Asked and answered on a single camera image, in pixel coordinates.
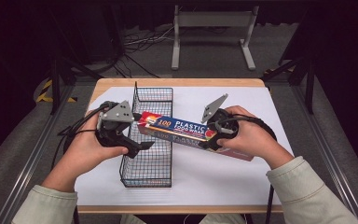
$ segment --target metal stand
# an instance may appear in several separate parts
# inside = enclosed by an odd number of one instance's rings
[[[172,70],[179,69],[179,53],[180,53],[180,27],[202,27],[202,26],[231,26],[246,27],[246,37],[240,40],[243,55],[249,70],[255,70],[255,63],[249,50],[249,41],[255,26],[258,7],[254,7],[252,11],[236,11],[236,12],[193,12],[179,11],[179,7],[175,6],[174,12],[174,32],[175,38],[173,42],[172,53]]]

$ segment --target table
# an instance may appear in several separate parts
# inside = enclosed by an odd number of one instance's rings
[[[119,90],[120,94],[126,95],[127,93],[125,92],[125,88],[133,87],[135,81],[137,81],[138,88],[151,86],[176,88],[174,89],[173,96],[173,112],[175,112],[175,93],[179,94],[179,97],[176,97],[176,100],[178,100],[180,99],[179,92],[181,92],[183,88],[193,87],[195,89],[216,88],[217,90],[228,92],[239,91],[244,93],[257,90],[267,91],[267,97],[269,98],[269,101],[263,101],[260,104],[273,106],[267,88],[264,88],[264,83],[257,78],[103,78],[98,81],[95,87],[95,91],[91,95],[90,106],[92,106],[93,103],[98,103],[99,100],[102,100],[100,96],[103,96],[107,91],[114,91],[116,89]],[[235,98],[234,95],[231,94],[231,96],[229,95],[227,99],[230,97]],[[270,124],[271,128],[277,134],[278,140],[281,142],[281,144],[284,147],[289,148],[291,151],[290,145],[284,134],[282,125],[279,122],[275,108],[273,107],[273,111],[269,111],[268,114],[278,122],[271,124],[269,123],[271,118],[260,118]],[[121,161],[121,158],[113,158],[111,160],[104,161],[93,171],[82,175],[76,181],[76,191],[78,192],[79,197],[79,213],[252,214],[266,212],[269,194],[269,182],[264,176],[264,173],[269,168],[267,164],[261,159],[254,158],[251,162],[241,161],[201,149],[185,147],[182,145],[173,146],[172,157],[172,187],[169,189],[126,189],[118,179],[118,163]],[[192,161],[199,158],[203,158],[203,161],[200,161],[200,166],[196,166]],[[217,167],[218,169],[216,168],[213,171],[213,174],[206,172],[206,169],[209,169],[206,167],[208,166],[208,163],[216,164],[215,162],[217,161],[219,162],[219,166]],[[230,183],[234,189],[224,192],[220,191],[220,188],[225,186],[225,183],[223,183],[219,178],[214,180],[215,176],[222,176],[225,180],[224,182]],[[197,186],[203,186],[204,189],[198,190]],[[242,203],[242,201],[240,203],[222,202],[224,200],[229,201],[229,199],[227,200],[226,198],[231,198],[231,201],[235,201],[236,198],[240,198],[241,200],[243,198],[244,202],[246,202],[246,198],[251,198],[250,200],[260,198],[259,201],[262,203],[246,204]],[[279,202],[276,195],[274,197],[272,211],[282,212],[281,203]]]

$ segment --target metal mesh basket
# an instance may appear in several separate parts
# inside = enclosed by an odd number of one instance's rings
[[[133,94],[133,113],[149,111],[172,117],[172,88],[137,88]],[[136,122],[130,126],[129,138],[135,142],[153,141],[148,150],[131,159],[123,157],[120,177],[126,188],[170,188],[172,186],[172,143],[140,134]]]

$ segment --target person's right hand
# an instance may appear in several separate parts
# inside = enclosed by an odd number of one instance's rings
[[[226,108],[231,114],[241,114],[249,117],[255,117],[241,106],[234,105]],[[239,120],[240,129],[232,139],[219,139],[217,144],[223,148],[231,148],[242,151],[248,155],[261,157],[269,164],[271,169],[275,169],[293,159],[293,156],[276,142],[269,133],[259,125]]]

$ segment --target black wire basket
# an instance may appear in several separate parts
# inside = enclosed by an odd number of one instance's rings
[[[135,83],[132,112],[144,111],[172,117],[172,88],[138,88]],[[170,188],[172,186],[172,142],[140,134],[137,122],[129,129],[129,138],[135,142],[155,144],[141,150],[131,159],[123,157],[120,164],[120,179],[126,188]]]

